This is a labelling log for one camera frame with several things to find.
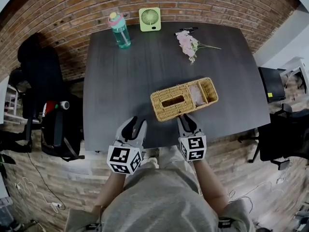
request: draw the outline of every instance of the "basket handle opening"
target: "basket handle opening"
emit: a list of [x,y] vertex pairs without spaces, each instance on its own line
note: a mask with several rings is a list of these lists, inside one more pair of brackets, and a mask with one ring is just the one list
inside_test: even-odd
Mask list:
[[163,107],[168,107],[168,106],[176,105],[176,104],[181,103],[181,102],[184,102],[183,95],[179,95],[179,96],[176,96],[176,97],[174,97],[172,99],[163,101],[162,102],[162,106]]

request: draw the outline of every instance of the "water bottle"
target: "water bottle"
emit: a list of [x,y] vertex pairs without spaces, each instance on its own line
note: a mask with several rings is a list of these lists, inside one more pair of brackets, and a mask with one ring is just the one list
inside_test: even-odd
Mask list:
[[127,48],[131,45],[129,33],[126,29],[126,21],[121,13],[112,12],[108,18],[112,31],[114,32],[117,44],[120,48]]

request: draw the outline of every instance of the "green fan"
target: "green fan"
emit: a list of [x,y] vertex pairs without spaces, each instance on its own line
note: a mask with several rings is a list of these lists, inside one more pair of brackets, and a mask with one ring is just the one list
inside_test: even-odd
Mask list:
[[161,29],[159,8],[140,9],[140,30],[142,32],[158,31]]

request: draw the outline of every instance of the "black marker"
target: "black marker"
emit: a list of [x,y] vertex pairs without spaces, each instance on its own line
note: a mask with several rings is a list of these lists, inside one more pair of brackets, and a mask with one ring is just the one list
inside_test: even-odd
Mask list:
[[198,29],[198,28],[194,27],[194,28],[186,28],[186,29],[179,29],[179,30],[183,31],[183,30],[191,30],[191,29]]
[[[180,32],[179,32],[180,33]],[[190,30],[189,33],[194,33],[194,30]],[[174,33],[174,35],[176,35],[176,33]]]

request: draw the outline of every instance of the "brick wall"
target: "brick wall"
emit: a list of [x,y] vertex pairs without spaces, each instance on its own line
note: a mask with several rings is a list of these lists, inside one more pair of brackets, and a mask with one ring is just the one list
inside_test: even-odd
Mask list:
[[298,0],[13,0],[0,14],[0,74],[19,66],[18,47],[40,32],[43,45],[57,50],[64,78],[83,77],[90,34],[108,28],[107,16],[116,7],[128,24],[139,23],[138,9],[160,7],[162,21],[240,28],[254,52],[298,5]]

